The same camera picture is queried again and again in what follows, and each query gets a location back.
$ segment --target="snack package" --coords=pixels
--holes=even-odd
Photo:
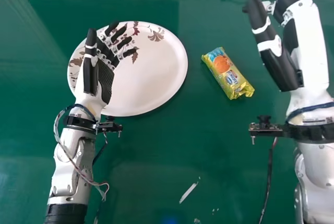
[[[230,60],[224,48],[216,48],[202,55],[202,61],[208,66],[230,100],[236,99],[243,94],[246,97],[253,95],[254,88]]]

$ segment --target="white paper plate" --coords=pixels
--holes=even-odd
[[[181,41],[169,30],[147,22],[127,23],[127,36],[137,47],[137,55],[122,60],[115,69],[110,103],[102,114],[132,116],[149,112],[166,103],[181,87],[188,69],[187,53]],[[84,39],[68,63],[67,80],[74,93],[84,55]]]

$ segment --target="wire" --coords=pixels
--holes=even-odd
[[[262,208],[261,215],[260,215],[259,222],[258,222],[259,224],[262,223],[263,217],[264,217],[266,209],[267,209],[267,204],[268,204],[268,199],[269,199],[269,194],[270,194],[270,188],[271,188],[272,153],[273,153],[273,149],[275,148],[277,142],[278,142],[278,137],[275,137],[275,139],[272,142],[271,148],[269,149],[268,171],[267,171],[267,189],[266,189],[266,195],[265,195],[265,202],[263,204],[263,208]]]
[[[94,157],[93,165],[95,164],[95,162],[98,160],[98,158],[101,156],[102,152],[104,151],[104,149],[108,145],[108,138],[106,137],[106,132],[105,131],[103,132],[103,135],[104,135],[105,143],[104,143],[103,147],[100,149],[100,151],[98,152],[98,154]]]
[[[61,139],[59,137],[59,132],[58,132],[58,124],[59,124],[59,120],[60,118],[70,109],[72,108],[75,108],[75,107],[79,107],[79,108],[82,108],[89,116],[92,117],[92,119],[96,121],[94,115],[86,108],[84,107],[83,105],[81,104],[74,104],[74,105],[70,105],[68,107],[66,107],[65,109],[61,110],[61,112],[57,115],[55,121],[54,121],[54,125],[53,125],[53,134],[54,134],[54,137],[57,141],[57,143],[60,145],[60,147],[62,148],[62,150],[64,151],[66,157],[70,160],[70,162],[72,163],[75,171],[81,176],[81,178],[86,181],[87,183],[89,183],[90,185],[94,186],[101,194],[102,196],[102,201],[105,201],[106,200],[106,194],[107,192],[109,191],[109,184],[107,182],[103,182],[103,183],[97,183],[95,182],[94,180],[88,178],[85,174],[83,174],[81,172],[81,170],[77,167],[77,165],[74,163],[73,159],[69,156],[68,154],[68,151],[67,151],[67,148],[61,143]],[[101,189],[100,189],[100,186],[103,186],[103,185],[106,185],[107,188],[105,190],[105,192],[103,192]]]
[[[324,104],[319,104],[319,105],[311,105],[310,107],[304,107],[304,108],[299,108],[297,110],[294,110],[292,111],[287,119],[285,120],[285,122],[289,123],[289,121],[298,116],[299,114],[302,114],[302,113],[306,113],[306,112],[310,112],[310,111],[314,111],[316,109],[324,109],[324,108],[332,108],[334,107],[334,102],[327,102],[327,103],[324,103]]]

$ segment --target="robotic arm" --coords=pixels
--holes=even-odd
[[[313,0],[248,0],[258,50],[269,74],[291,100],[284,125],[269,119],[251,124],[255,136],[294,138],[296,223],[334,223],[334,103],[319,11]],[[267,14],[284,27],[283,41]]]
[[[126,27],[117,30],[117,25],[109,25],[98,37],[94,29],[89,29],[75,88],[76,102],[66,109],[71,110],[65,118],[60,138],[57,121],[66,110],[56,118],[56,169],[52,176],[45,223],[83,224],[91,186],[97,187],[105,200],[109,185],[93,180],[92,165],[96,161],[94,157],[98,157],[95,156],[96,135],[100,132],[104,135],[106,132],[120,132],[123,128],[112,120],[100,123],[101,111],[111,98],[114,69],[120,60],[136,52],[135,49],[127,50],[131,37],[116,44],[117,38],[126,31]],[[107,186],[105,193],[99,189],[102,185]]]

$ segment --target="green tabletop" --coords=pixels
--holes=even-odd
[[[179,37],[187,51],[188,73],[163,106],[116,119],[124,132],[120,138],[109,135],[110,144],[94,166],[94,178],[111,184],[99,223],[256,223],[272,139],[258,139],[253,146],[248,124],[259,114],[282,123],[289,94],[278,91],[262,66],[248,18],[241,12],[245,1],[0,0],[0,222],[43,222],[55,168],[53,122],[74,102],[67,64],[87,29],[114,20],[140,20]],[[314,1],[334,77],[333,2]],[[254,86],[253,97],[230,101],[201,63],[202,54],[219,46]],[[97,147],[102,144],[99,137]],[[289,139],[281,139],[275,149],[264,223],[294,222],[293,149]],[[93,222],[99,203],[93,189],[87,223]]]

